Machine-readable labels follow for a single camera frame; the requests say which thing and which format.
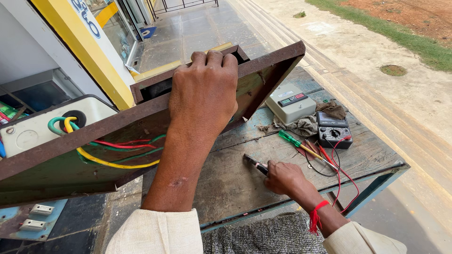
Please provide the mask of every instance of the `red thread bracelet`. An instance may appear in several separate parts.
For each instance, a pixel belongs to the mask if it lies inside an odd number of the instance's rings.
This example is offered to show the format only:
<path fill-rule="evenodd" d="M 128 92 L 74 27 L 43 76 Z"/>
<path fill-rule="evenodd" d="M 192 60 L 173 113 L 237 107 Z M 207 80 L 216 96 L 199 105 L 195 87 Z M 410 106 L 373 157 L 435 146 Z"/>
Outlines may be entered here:
<path fill-rule="evenodd" d="M 320 202 L 310 213 L 309 213 L 309 217 L 310 217 L 310 223 L 309 223 L 309 232 L 312 234 L 316 234 L 319 235 L 319 233 L 317 232 L 317 223 L 319 223 L 320 228 L 322 228 L 322 223 L 320 223 L 320 217 L 317 214 L 317 210 L 319 210 L 320 208 L 328 205 L 329 202 L 324 200 L 322 202 Z"/>

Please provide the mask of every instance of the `brown rag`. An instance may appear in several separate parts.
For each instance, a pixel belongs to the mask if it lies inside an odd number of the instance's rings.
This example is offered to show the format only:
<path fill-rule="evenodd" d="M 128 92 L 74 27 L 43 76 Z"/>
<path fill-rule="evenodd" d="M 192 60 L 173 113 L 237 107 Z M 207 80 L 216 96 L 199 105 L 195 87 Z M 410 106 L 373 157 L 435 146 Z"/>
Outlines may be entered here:
<path fill-rule="evenodd" d="M 337 105 L 335 101 L 327 103 L 315 102 L 315 111 L 323 111 L 325 114 L 337 119 L 342 119 L 347 115 L 342 105 Z"/>

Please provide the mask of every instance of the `concrete steps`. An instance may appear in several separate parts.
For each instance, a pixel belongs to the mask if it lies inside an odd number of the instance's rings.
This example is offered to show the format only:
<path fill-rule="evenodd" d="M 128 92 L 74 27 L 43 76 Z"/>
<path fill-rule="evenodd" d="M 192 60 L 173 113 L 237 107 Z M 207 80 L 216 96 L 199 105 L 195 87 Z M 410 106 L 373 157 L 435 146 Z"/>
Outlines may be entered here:
<path fill-rule="evenodd" d="M 273 48 L 302 40 L 252 0 L 229 2 Z M 304 43 L 306 55 L 299 65 L 412 166 L 400 178 L 402 183 L 452 232 L 452 218 L 447 216 L 452 210 L 452 146 L 345 66 L 328 58 L 314 45 Z"/>

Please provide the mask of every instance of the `white electrical box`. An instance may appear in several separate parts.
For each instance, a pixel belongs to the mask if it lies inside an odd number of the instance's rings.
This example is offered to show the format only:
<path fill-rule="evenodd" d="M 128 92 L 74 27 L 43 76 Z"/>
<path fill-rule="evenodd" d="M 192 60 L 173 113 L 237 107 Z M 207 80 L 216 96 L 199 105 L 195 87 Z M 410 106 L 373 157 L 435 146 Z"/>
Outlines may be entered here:
<path fill-rule="evenodd" d="M 0 136 L 5 146 L 6 157 L 44 144 L 59 135 L 51 132 L 47 124 L 55 117 L 61 117 L 70 110 L 80 110 L 86 116 L 86 125 L 100 121 L 117 113 L 117 110 L 106 104 L 95 95 L 83 95 L 79 98 L 63 102 L 57 106 L 39 111 L 27 117 L 17 119 L 0 126 Z M 61 130 L 58 123 L 54 125 Z"/>
<path fill-rule="evenodd" d="M 315 101 L 293 84 L 280 85 L 265 104 L 285 125 L 315 114 Z"/>
<path fill-rule="evenodd" d="M 53 209 L 54 209 L 54 207 L 36 204 L 31 209 L 30 214 L 39 214 L 39 215 L 48 216 L 48 215 L 52 214 Z"/>
<path fill-rule="evenodd" d="M 44 229 L 46 225 L 45 221 L 34 221 L 30 219 L 26 219 L 22 226 L 20 226 L 20 230 L 28 230 L 28 231 L 41 231 Z"/>

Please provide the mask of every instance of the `rubber grommet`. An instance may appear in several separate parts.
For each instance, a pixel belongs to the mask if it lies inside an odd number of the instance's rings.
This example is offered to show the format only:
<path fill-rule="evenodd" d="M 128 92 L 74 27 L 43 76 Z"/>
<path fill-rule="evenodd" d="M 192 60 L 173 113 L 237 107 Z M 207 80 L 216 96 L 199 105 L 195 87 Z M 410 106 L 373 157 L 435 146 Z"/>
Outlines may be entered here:
<path fill-rule="evenodd" d="M 86 116 L 83 112 L 80 110 L 70 110 L 63 114 L 64 118 L 68 117 L 76 117 L 77 120 L 74 121 L 75 125 L 77 125 L 79 128 L 82 128 L 86 124 Z M 64 122 L 60 121 L 60 129 L 64 131 Z"/>

